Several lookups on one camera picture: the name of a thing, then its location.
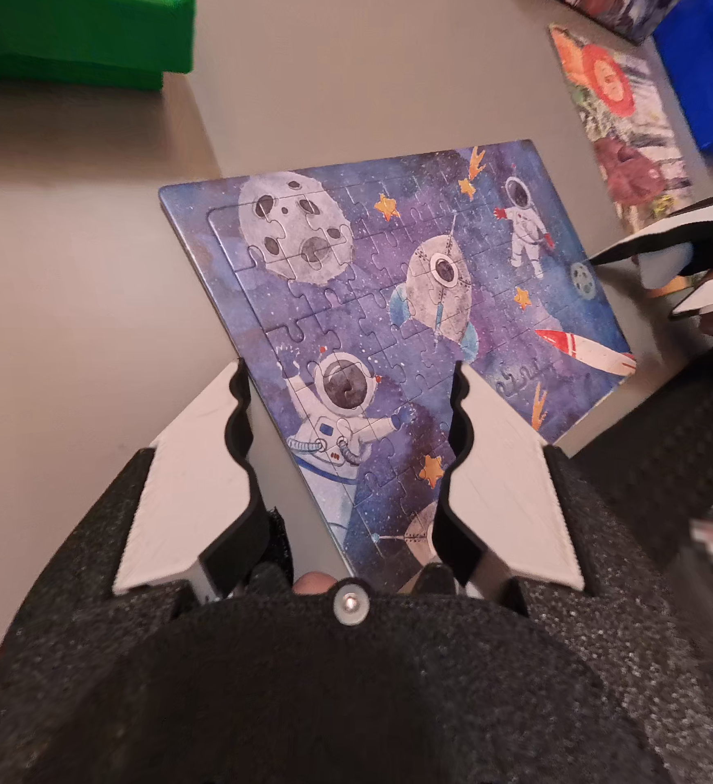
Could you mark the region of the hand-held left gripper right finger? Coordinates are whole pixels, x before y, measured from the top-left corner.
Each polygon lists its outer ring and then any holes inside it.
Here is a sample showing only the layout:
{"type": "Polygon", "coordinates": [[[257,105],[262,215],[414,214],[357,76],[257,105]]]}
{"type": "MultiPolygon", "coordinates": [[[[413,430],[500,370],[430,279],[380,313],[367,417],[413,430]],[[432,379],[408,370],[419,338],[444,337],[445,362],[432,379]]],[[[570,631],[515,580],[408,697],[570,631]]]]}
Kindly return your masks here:
{"type": "Polygon", "coordinates": [[[547,456],[554,451],[506,400],[459,361],[448,444],[431,531],[459,588],[502,598],[528,580],[584,591],[580,563],[547,456]]]}

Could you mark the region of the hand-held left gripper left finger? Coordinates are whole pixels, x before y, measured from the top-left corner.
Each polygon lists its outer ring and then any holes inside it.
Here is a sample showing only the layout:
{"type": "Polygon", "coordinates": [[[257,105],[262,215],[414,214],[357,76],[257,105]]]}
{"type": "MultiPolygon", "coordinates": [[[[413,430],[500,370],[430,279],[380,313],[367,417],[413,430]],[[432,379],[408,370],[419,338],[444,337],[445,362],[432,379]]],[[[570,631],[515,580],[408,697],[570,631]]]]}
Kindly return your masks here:
{"type": "Polygon", "coordinates": [[[270,539],[247,459],[250,403],[235,360],[155,438],[114,595],[182,581],[197,599],[224,599],[247,579],[270,539]]]}

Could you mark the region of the animal jigsaw puzzle board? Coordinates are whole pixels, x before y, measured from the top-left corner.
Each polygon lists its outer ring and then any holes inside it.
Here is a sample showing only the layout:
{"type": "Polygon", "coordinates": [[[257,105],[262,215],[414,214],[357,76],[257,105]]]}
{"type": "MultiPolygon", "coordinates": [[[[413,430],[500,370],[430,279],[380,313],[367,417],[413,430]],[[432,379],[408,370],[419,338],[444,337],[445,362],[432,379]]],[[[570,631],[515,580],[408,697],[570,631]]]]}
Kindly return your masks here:
{"type": "Polygon", "coordinates": [[[624,230],[691,204],[692,183],[645,60],[558,24],[549,32],[624,230]]]}

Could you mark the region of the space jigsaw puzzle board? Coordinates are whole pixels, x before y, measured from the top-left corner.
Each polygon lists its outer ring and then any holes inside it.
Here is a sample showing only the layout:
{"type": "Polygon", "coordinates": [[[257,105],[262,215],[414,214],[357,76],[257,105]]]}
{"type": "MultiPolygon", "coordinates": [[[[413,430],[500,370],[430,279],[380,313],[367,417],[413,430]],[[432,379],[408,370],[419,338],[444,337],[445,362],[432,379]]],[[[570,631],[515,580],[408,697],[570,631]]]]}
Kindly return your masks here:
{"type": "Polygon", "coordinates": [[[349,571],[399,590],[469,365],[548,443],[636,361],[532,142],[171,184],[167,219],[349,571]]]}

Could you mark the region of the grey desk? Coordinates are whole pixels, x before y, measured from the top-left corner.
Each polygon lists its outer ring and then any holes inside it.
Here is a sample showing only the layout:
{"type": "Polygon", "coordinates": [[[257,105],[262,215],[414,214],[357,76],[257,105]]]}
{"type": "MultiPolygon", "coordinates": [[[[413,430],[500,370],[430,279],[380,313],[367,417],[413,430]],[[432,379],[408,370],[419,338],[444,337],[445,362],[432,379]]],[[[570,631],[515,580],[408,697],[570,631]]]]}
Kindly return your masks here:
{"type": "Polygon", "coordinates": [[[622,231],[560,2],[197,2],[162,93],[0,81],[0,642],[135,452],[233,359],[169,183],[531,139],[587,253],[622,231]]]}

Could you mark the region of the blue plastic bin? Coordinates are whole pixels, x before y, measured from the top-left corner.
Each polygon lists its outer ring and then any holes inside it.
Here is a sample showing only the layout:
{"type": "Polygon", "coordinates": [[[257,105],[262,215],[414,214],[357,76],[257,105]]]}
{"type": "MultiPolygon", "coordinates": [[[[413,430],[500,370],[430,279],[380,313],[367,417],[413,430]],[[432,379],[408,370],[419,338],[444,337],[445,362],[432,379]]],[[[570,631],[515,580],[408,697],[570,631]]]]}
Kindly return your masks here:
{"type": "Polygon", "coordinates": [[[713,1],[680,1],[653,38],[696,146],[713,154],[713,1]]]}

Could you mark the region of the black perforated fabric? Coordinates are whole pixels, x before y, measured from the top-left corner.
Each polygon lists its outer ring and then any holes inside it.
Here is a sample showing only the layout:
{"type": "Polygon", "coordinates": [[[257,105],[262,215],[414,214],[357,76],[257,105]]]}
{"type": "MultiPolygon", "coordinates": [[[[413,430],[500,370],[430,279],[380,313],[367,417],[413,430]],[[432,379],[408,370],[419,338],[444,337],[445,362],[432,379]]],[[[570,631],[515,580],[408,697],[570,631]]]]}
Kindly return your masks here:
{"type": "Polygon", "coordinates": [[[713,504],[713,348],[573,457],[664,572],[713,504]]]}

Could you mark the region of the colourful printed puzzle box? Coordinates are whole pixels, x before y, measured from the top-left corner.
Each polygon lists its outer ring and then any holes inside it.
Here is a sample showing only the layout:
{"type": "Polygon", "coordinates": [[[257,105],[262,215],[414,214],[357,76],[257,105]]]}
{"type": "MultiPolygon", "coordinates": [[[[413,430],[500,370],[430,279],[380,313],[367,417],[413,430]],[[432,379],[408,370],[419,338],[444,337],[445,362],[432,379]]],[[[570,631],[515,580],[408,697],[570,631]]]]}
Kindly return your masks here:
{"type": "Polygon", "coordinates": [[[622,39],[639,45],[651,36],[679,1],[562,1],[622,39]]]}

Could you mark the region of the green plastic bin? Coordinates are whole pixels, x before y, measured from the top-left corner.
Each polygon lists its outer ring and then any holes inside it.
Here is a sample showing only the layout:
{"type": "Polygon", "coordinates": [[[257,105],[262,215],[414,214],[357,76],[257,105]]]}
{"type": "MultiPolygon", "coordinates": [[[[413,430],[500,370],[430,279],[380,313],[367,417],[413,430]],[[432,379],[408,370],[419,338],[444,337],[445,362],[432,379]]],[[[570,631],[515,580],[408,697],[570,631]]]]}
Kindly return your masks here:
{"type": "Polygon", "coordinates": [[[195,1],[0,1],[0,79],[160,91],[193,69],[195,1]]]}

